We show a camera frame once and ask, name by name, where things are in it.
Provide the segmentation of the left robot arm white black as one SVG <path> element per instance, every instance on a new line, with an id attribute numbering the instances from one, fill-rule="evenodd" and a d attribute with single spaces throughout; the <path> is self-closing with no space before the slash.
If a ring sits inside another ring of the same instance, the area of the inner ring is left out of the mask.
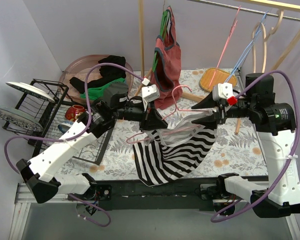
<path id="1" fill-rule="evenodd" d="M 83 147 L 112 129 L 117 120 L 139 122 L 141 131 L 166 129 L 168 123 L 155 108 L 154 101 L 159 96 L 158 87 L 150 84 L 141 89 L 134 103 L 128 99 L 125 83 L 113 83 L 92 103 L 91 111 L 80 114 L 57 142 L 30 160 L 19 160 L 16 167 L 36 202 L 43 204 L 57 194 L 92 200 L 97 183 L 89 174 L 59 175 L 58 170 Z"/>

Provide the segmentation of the pink wire hanger front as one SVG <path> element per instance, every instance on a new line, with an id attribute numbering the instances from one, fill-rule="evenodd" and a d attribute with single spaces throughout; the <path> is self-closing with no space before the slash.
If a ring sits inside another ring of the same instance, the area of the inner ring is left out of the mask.
<path id="1" fill-rule="evenodd" d="M 181 84 L 181 85 L 176 86 L 171 92 L 171 96 L 172 96 L 173 103 L 174 103 L 174 110 L 171 113 L 169 113 L 168 115 L 166 115 L 165 117 L 163 117 L 162 120 L 165 120 L 166 118 L 174 115 L 176 112 L 201 112 L 201 110 L 195 110 L 195 109 L 190 109 L 190 108 L 189 109 L 181 109 L 181 108 L 178 107 L 178 103 L 177 103 L 176 98 L 175 98 L 175 91 L 177 89 L 180 89 L 180 88 L 187 88 L 190 92 L 192 92 L 192 89 L 188 85 Z M 194 101 L 196 103 L 199 103 L 204 99 L 203 96 L 197 96 L 197 95 L 194 95 L 192 93 L 186 93 L 186 92 L 183 92 L 181 94 L 181 97 L 185 98 L 185 99 L 188 99 L 188 100 L 191 100 L 191 101 Z M 137 133 L 137 134 L 127 138 L 126 142 L 128 144 L 132 145 L 132 144 L 139 143 L 139 142 L 147 140 L 146 138 L 144 138 L 142 140 L 132 141 L 136 136 L 139 136 L 139 135 L 142 135 L 142 134 L 143 134 L 142 132 Z"/>

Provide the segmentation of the black white striped tank top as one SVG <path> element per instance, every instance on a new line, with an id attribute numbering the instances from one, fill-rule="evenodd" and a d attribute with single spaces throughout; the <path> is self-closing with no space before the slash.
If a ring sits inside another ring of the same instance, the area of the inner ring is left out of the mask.
<path id="1" fill-rule="evenodd" d="M 217 127 L 192 122 L 211 114 L 211 110 L 190 114 L 175 128 L 147 131 L 146 140 L 134 143 L 140 181 L 148 187 L 159 186 L 194 171 L 215 143 Z"/>

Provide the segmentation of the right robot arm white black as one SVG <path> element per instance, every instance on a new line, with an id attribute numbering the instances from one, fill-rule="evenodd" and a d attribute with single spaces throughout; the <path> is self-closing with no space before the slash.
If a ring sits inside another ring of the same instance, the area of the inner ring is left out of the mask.
<path id="1" fill-rule="evenodd" d="M 229 118 L 248 118 L 255 126 L 263 149 L 269 187 L 248 181 L 236 173 L 217 177 L 216 192 L 222 199 L 235 195 L 260 218 L 282 218 L 300 214 L 300 180 L 296 148 L 300 139 L 300 117 L 297 102 L 277 103 L 272 72 L 249 73 L 245 89 L 233 94 L 230 83 L 216 85 L 194 109 L 215 108 L 210 116 L 194 121 L 215 127 Z"/>

